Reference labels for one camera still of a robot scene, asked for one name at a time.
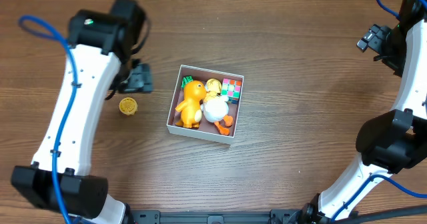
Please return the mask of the yellow round disc toy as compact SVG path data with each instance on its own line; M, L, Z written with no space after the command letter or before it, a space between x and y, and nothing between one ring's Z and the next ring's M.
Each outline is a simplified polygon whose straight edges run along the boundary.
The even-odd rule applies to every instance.
M138 105L137 105L136 100L131 98L131 97L123 98L119 102L119 110L124 115L134 115L135 112L137 111L137 107L138 107Z

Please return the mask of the green round disc toy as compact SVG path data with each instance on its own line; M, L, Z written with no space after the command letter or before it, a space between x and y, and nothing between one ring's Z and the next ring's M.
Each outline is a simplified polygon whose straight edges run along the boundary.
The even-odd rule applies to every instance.
M181 82L181 88L184 89L185 86L192 81L193 81L193 77L191 75L183 77Z

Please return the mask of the orange toy dinosaur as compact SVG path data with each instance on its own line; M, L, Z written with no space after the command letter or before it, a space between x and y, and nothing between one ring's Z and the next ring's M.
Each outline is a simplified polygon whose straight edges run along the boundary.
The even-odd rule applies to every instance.
M201 81L191 81L183 89L183 101L177 105L175 110L180 113L180 120L175 123L178 127L188 129L198 128L202 118L200 101L207 94Z

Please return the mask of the white plush duck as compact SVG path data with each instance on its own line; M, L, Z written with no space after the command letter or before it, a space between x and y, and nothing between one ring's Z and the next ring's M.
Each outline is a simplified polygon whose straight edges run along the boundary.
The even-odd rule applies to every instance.
M208 79L205 89L207 94L201 105L204 117L217 127L221 135L229 135L234 118L228 115L228 97L220 95L222 91L221 82L217 79Z

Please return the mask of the white box pink interior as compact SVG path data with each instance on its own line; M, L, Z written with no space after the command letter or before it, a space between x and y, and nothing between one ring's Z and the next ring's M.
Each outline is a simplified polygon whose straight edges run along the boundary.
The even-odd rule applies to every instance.
M199 122L198 128L188 129L184 127L178 127L177 125L175 125L175 123L180 120L180 113L178 113L175 110L175 108L184 99L183 89L181 88L181 82L183 77L188 75L191 75L194 81L201 81L204 84L204 86L208 79L217 79L221 82L221 84L223 79L233 79L233 80L241 81L242 91L243 91L244 77L242 75L225 73L225 72L214 71L209 69L202 69L199 67L192 67L188 65L182 65L179 68L178 78L175 85L175 91L173 93L171 107L169 109L169 116L166 124L168 131L171 134L175 134L175 135L183 135L183 136L193 137L197 139L204 139L208 141L231 144L234 140L234 135L236 132L236 126L238 122L238 114L239 114L239 108L240 108L240 100L237 104L228 103L228 106L229 106L228 115L231 115L234 118L233 125L230 127L229 135L221 135L217 127L213 123L210 123L209 121L206 120L202 110L201 110L202 118L201 118L201 121Z

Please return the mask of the multicoloured puzzle cube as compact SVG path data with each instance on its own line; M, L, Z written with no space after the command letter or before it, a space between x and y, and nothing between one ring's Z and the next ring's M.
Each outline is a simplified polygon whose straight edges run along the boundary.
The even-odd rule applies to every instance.
M242 82L233 79L223 79L221 96L228 98L228 103L237 104L242 92Z

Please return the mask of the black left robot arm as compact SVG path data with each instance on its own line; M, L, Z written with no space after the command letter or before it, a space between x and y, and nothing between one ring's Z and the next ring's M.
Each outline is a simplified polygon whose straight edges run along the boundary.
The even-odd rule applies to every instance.
M104 177L90 173L93 140L103 103L115 93L149 93L149 65L137 58L151 23L135 0L115 0L108 13L82 9L63 36L48 22L37 36L58 42L66 62L47 132L30 165L16 166L11 184L32 206L60 213L66 223L133 223L127 203L108 193Z

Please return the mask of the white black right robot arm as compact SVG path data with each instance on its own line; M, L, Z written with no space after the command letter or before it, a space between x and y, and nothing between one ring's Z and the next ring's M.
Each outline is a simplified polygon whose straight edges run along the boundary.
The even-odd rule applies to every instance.
M399 12L383 3L379 6L395 16L397 26L371 26L357 47L375 51L374 60L401 78L396 100L389 112L363 124L353 161L331 187L306 203L298 223L361 223L426 212L422 205L350 216L382 181L413 197L426 198L391 179L426 158L426 0L402 0Z

